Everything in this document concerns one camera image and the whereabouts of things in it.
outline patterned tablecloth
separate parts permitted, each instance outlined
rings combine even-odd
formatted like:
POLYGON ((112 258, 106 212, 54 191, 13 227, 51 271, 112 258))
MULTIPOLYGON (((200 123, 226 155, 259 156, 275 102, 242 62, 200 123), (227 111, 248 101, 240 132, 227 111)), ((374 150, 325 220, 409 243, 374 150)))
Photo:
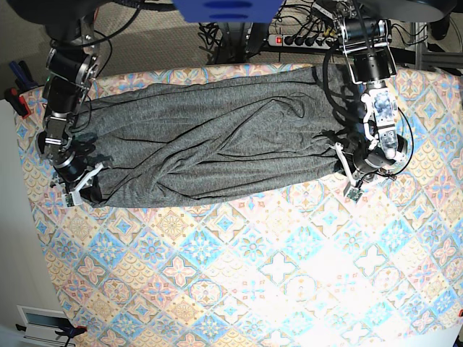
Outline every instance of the patterned tablecloth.
MULTIPOLYGON (((127 74, 90 96, 302 65, 127 74)), ((211 206, 66 209, 38 160, 41 91, 17 118, 24 180, 57 296, 82 346, 370 346, 459 323, 463 111, 459 81, 400 70, 415 156, 357 205, 330 175, 211 206)), ((399 127, 408 133, 407 127, 399 127)))

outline wrinkled cloth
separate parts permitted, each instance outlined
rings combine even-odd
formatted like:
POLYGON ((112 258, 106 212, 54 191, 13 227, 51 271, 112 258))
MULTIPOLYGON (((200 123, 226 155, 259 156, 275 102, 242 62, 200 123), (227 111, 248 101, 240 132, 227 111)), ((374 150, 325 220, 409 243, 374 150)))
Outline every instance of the wrinkled cloth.
MULTIPOLYGON (((104 201, 93 206, 209 205, 332 174, 334 151, 317 156, 329 140, 315 136, 343 126, 314 74, 154 84, 92 101, 76 139, 94 141, 92 156, 112 164, 98 175, 104 201)), ((331 67, 330 88, 346 83, 331 67)))

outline black cable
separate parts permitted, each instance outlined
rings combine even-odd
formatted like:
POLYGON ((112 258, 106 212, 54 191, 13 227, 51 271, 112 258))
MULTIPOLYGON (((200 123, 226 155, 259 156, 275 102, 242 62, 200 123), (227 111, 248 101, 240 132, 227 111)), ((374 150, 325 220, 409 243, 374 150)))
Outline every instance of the black cable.
POLYGON ((116 30, 114 33, 110 34, 110 35, 107 35, 106 37, 104 38, 101 38, 99 40, 95 40, 93 42, 89 42, 89 43, 85 43, 83 45, 76 45, 76 46, 60 46, 60 42, 58 41, 54 41, 51 43, 51 47, 52 48, 59 48, 61 50, 75 50, 75 49, 79 49, 79 48, 85 48, 85 47, 90 47, 90 46, 93 46, 93 45, 96 45, 97 43, 102 43, 102 42, 105 42, 111 38, 113 38, 114 36, 122 33, 124 30, 126 30, 138 17, 139 13, 141 12, 141 9, 137 9, 135 11, 135 13, 130 17, 130 19, 127 21, 127 23, 125 23, 124 25, 122 25, 122 27, 120 27, 118 30, 116 30))
POLYGON ((412 152, 410 153, 410 158, 408 159, 407 164, 405 164, 405 166, 403 168, 401 168, 399 172, 393 173, 394 176, 397 176, 398 174, 401 174, 402 172, 404 172, 404 170, 410 164, 410 161, 412 161, 413 153, 415 151, 415 140, 413 139, 412 126, 410 125, 410 122, 408 121, 408 118, 404 115, 404 112, 402 112, 402 110, 400 108, 399 108, 399 112, 402 115, 402 117, 405 119, 405 121, 406 121, 406 123, 408 125, 408 129, 410 130, 410 137, 412 138, 412 152))
POLYGON ((404 37, 402 36, 402 33, 400 32, 400 30, 399 30, 397 27, 391 27, 391 29, 397 30, 397 32, 399 33, 400 39, 402 40, 402 43, 403 43, 405 46, 408 46, 408 47, 417 45, 417 44, 419 44, 419 43, 423 43, 423 42, 425 42, 425 41, 428 39, 428 36, 426 35, 422 40, 415 41, 415 42, 412 42, 412 43, 408 43, 408 42, 405 42, 404 37))
POLYGON ((284 3, 278 9, 278 12, 275 14, 275 17, 281 16, 281 12, 283 11, 284 5, 286 5, 287 2, 288 2, 288 0, 284 0, 284 3))
POLYGON ((325 54, 325 58, 323 59, 323 66, 322 66, 322 76, 323 76, 323 91, 325 92, 326 98, 330 105, 334 108, 334 110, 341 114, 346 120, 353 121, 354 123, 358 123, 359 119, 356 116, 351 115, 348 110, 342 108, 338 103, 333 99, 331 95, 331 91, 328 85, 328 63, 330 61, 331 56, 333 55, 334 51, 339 48, 339 41, 335 41, 332 47, 327 50, 325 54))
POLYGON ((404 32, 406 32, 406 33, 408 34, 408 36, 410 36, 410 37, 415 37, 415 36, 418 36, 420 33, 422 33, 428 26, 427 26, 427 25, 424 25, 424 26, 421 28, 421 30, 420 30, 418 33, 416 33, 416 34, 411 34, 411 33, 409 33, 408 30, 405 29, 403 26, 401 26, 399 23, 394 23, 394 24, 391 26, 391 28, 393 28, 393 27, 400 27, 404 32))
POLYGON ((286 15, 286 16, 280 16, 280 17, 274 17, 275 20, 277 20, 277 22, 283 22, 283 18, 292 18, 293 20, 295 20, 297 23, 299 23, 299 25, 303 26, 306 28, 306 25, 309 25, 310 23, 305 23, 305 24, 302 24, 302 22, 296 18, 295 16, 291 16, 291 15, 286 15))
MULTIPOLYGON (((297 33, 295 33, 295 34, 292 36, 293 38, 296 38, 297 36, 299 36, 299 34, 300 34, 304 29, 307 29, 307 26, 313 21, 312 7, 313 7, 313 4, 314 4, 314 3, 315 3, 315 2, 312 2, 312 3, 310 3, 310 5, 304 5, 304 4, 286 4, 286 1, 285 1, 284 4, 281 5, 279 12, 276 14, 276 16, 274 17, 274 19, 277 19, 277 21, 278 21, 278 19, 283 18, 283 17, 291 17, 291 18, 295 19, 295 20, 301 25, 301 28, 297 31, 297 33), (281 11, 282 11, 283 9, 291 9, 291 8, 293 8, 293 9, 300 9, 300 10, 306 11, 306 12, 309 14, 309 15, 306 17, 307 22, 306 22, 305 24, 302 24, 298 19, 296 19, 296 17, 293 17, 293 16, 283 16, 283 17, 282 17, 282 16, 281 16, 281 11)), ((312 27, 311 27, 310 29, 308 29, 308 30, 309 30, 309 33, 312 31, 313 26, 314 26, 314 25, 312 25, 312 27)))
MULTIPOLYGON (((98 31, 98 30, 94 30, 95 33, 103 36, 104 38, 106 37, 106 35, 104 35, 102 32, 98 31)), ((108 65, 109 63, 109 59, 111 59, 111 56, 113 55, 113 44, 111 42, 111 40, 107 40, 107 43, 109 44, 109 55, 108 55, 108 58, 106 58, 106 61, 104 62, 104 65, 103 67, 100 69, 100 71, 98 71, 98 73, 96 74, 96 77, 95 78, 98 78, 101 74, 101 72, 103 72, 104 68, 106 67, 106 65, 108 65)))
POLYGON ((362 28, 362 34, 363 38, 365 39, 365 43, 367 44, 367 51, 369 56, 374 56, 375 55, 375 49, 373 45, 371 45, 370 40, 368 40, 368 34, 367 34, 367 28, 365 27, 365 22, 363 20, 362 14, 360 13, 360 7, 359 3, 357 0, 352 0, 352 3, 354 4, 355 11, 357 13, 357 17, 359 18, 360 21, 360 27, 362 28))
POLYGON ((113 2, 125 7, 131 7, 133 9, 146 9, 148 11, 169 12, 177 10, 173 4, 153 4, 151 2, 136 0, 113 0, 113 2))
POLYGON ((79 128, 76 128, 76 127, 70 127, 69 130, 71 133, 76 133, 76 132, 81 132, 82 130, 86 129, 88 127, 88 125, 90 124, 90 120, 92 119, 92 99, 90 98, 90 96, 87 95, 87 98, 88 98, 88 120, 85 124, 83 124, 82 126, 80 126, 79 128))
POLYGON ((198 24, 200 32, 197 35, 204 42, 204 47, 200 46, 199 49, 208 54, 208 64, 217 64, 223 42, 222 39, 217 39, 219 27, 217 23, 208 23, 206 25, 203 23, 198 24))
POLYGON ((310 27, 310 29, 309 29, 309 30, 307 31, 307 33, 303 36, 304 40, 305 40, 311 33, 313 33, 313 27, 315 27, 315 25, 317 25, 317 33, 316 33, 316 34, 319 35, 319 34, 321 34, 321 33, 323 32, 322 30, 320 31, 320 27, 318 26, 320 23, 323 24, 323 21, 320 20, 320 19, 318 19, 318 20, 316 20, 316 21, 314 21, 314 22, 312 23, 312 26, 310 27))
POLYGON ((408 129, 410 130, 410 137, 412 138, 412 152, 410 153, 410 157, 408 158, 408 161, 407 163, 405 164, 405 166, 403 168, 401 168, 399 171, 397 171, 396 173, 390 173, 390 174, 383 174, 381 172, 379 172, 378 170, 374 171, 374 172, 370 172, 370 173, 366 173, 365 175, 362 176, 362 178, 357 182, 357 185, 356 187, 358 189, 360 189, 362 187, 362 184, 363 184, 363 181, 365 180, 365 178, 368 176, 368 175, 377 175, 377 176, 381 176, 381 177, 386 177, 388 179, 391 179, 399 174, 401 174, 402 172, 405 171, 405 169, 408 167, 408 165, 410 164, 410 162, 412 161, 412 158, 413 158, 413 154, 414 154, 414 151, 415 151, 415 140, 413 138, 413 131, 412 131, 412 126, 410 125, 410 122, 408 120, 408 118, 404 115, 404 112, 402 112, 402 110, 399 108, 399 112, 402 116, 403 119, 405 119, 406 123, 407 123, 407 126, 408 126, 408 129))

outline power strip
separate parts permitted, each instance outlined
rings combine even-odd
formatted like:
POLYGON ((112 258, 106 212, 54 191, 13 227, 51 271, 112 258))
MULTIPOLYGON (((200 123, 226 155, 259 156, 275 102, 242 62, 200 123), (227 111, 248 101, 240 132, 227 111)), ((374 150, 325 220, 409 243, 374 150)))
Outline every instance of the power strip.
POLYGON ((311 38, 312 39, 310 39, 310 36, 304 39, 303 36, 294 37, 293 35, 271 34, 268 36, 268 45, 273 47, 316 48, 328 50, 335 40, 335 38, 327 38, 322 44, 320 44, 323 40, 322 38, 317 38, 316 40, 313 40, 313 36, 311 38))

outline floor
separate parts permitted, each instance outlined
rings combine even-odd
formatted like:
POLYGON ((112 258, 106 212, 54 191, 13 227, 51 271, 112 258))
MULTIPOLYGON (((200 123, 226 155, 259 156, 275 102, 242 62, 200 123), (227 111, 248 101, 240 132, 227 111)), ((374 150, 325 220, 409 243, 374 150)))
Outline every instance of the floor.
MULTIPOLYGON (((132 15, 133 10, 117 4, 101 7, 96 28, 104 33, 112 33, 121 27, 132 15)), ((459 30, 463 33, 463 14, 453 14, 459 30)), ((285 20, 282 30, 291 33, 297 30, 294 21, 285 20)), ((40 25, 26 22, 10 9, 5 1, 0 1, 0 90, 14 86, 14 75, 8 67, 11 60, 25 60, 39 83, 47 76, 45 69, 48 55, 49 37, 40 25)), ((206 54, 201 51, 201 39, 197 36, 197 25, 186 23, 178 12, 141 12, 135 22, 121 35, 113 39, 114 54, 103 72, 103 76, 128 72, 150 71, 174 67, 198 67, 206 62, 206 54)), ((397 36, 394 45, 400 46, 397 36)), ((447 51, 458 51, 459 44, 454 30, 441 41, 447 51)), ((101 48, 107 54, 108 47, 101 48)), ((321 56, 307 57, 297 54, 282 54, 286 63, 321 63, 321 56)), ((253 62, 277 62, 277 53, 263 53, 253 62)))

